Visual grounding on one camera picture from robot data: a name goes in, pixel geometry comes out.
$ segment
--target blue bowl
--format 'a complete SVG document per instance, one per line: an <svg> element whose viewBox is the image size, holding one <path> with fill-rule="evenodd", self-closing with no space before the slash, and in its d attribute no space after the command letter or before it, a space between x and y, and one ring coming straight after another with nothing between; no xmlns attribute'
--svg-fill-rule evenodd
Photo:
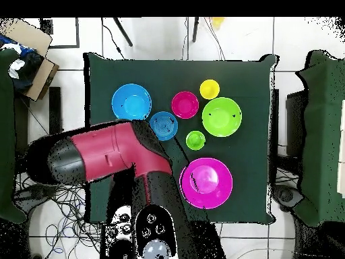
<svg viewBox="0 0 345 259"><path fill-rule="evenodd" d="M177 133L178 123L174 115L161 111L151 117L150 126L160 141L167 141Z"/></svg>
<svg viewBox="0 0 345 259"><path fill-rule="evenodd" d="M111 107L119 119L143 120L151 111L152 101L148 91L137 84L125 84L115 91Z"/></svg>

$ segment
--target magenta bowl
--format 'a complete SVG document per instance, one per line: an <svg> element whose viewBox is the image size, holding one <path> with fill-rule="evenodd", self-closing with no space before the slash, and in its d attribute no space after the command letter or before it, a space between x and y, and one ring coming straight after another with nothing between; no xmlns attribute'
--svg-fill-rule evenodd
<svg viewBox="0 0 345 259"><path fill-rule="evenodd" d="M232 191L228 167L213 158L191 162L182 170L179 182L182 195L196 208L216 208L229 198Z"/></svg>
<svg viewBox="0 0 345 259"><path fill-rule="evenodd" d="M189 91L181 91L171 101L173 113L181 119L192 118L199 110L197 97Z"/></svg>

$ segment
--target small green bowl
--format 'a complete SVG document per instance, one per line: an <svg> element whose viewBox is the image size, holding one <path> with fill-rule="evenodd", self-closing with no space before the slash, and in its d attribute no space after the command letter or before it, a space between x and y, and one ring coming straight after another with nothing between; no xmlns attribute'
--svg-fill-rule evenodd
<svg viewBox="0 0 345 259"><path fill-rule="evenodd" d="M205 136L200 131L191 131L186 137L186 144L189 149L200 150L205 144Z"/></svg>
<svg viewBox="0 0 345 259"><path fill-rule="evenodd" d="M242 113L232 99L218 97L203 108L201 118L208 133L216 137L227 137L240 127Z"/></svg>

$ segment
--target bowl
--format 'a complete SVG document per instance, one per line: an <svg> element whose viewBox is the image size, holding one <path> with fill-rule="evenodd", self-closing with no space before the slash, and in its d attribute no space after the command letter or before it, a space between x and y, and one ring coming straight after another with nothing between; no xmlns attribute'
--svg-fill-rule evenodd
<svg viewBox="0 0 345 259"><path fill-rule="evenodd" d="M186 137L186 145L192 150L200 150L205 141L205 136L200 131L191 131Z"/></svg>
<svg viewBox="0 0 345 259"><path fill-rule="evenodd" d="M171 101L173 113L181 119L192 118L199 110L197 97L189 91L181 91Z"/></svg>
<svg viewBox="0 0 345 259"><path fill-rule="evenodd" d="M219 94L220 87L215 80L205 80L200 85L200 94L205 99L216 98Z"/></svg>
<svg viewBox="0 0 345 259"><path fill-rule="evenodd" d="M150 126L160 141L167 141L177 133L178 123L174 115L161 111L151 117Z"/></svg>
<svg viewBox="0 0 345 259"><path fill-rule="evenodd" d="M144 120L151 111L151 96L138 84L125 84L115 91L111 107L119 119Z"/></svg>
<svg viewBox="0 0 345 259"><path fill-rule="evenodd" d="M217 208L232 191L232 175L227 166L214 158L199 158L180 175L182 195L196 208Z"/></svg>
<svg viewBox="0 0 345 259"><path fill-rule="evenodd" d="M242 112L232 99L219 97L203 108L201 118L208 133L216 137L227 137L240 127Z"/></svg>

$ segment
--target small yellow bowl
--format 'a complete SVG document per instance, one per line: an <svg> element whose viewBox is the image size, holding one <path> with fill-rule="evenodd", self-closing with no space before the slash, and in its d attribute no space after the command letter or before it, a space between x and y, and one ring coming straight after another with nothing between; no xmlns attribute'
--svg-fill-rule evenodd
<svg viewBox="0 0 345 259"><path fill-rule="evenodd" d="M205 80L200 85L200 94L205 99L216 98L219 94L219 84L215 80Z"/></svg>

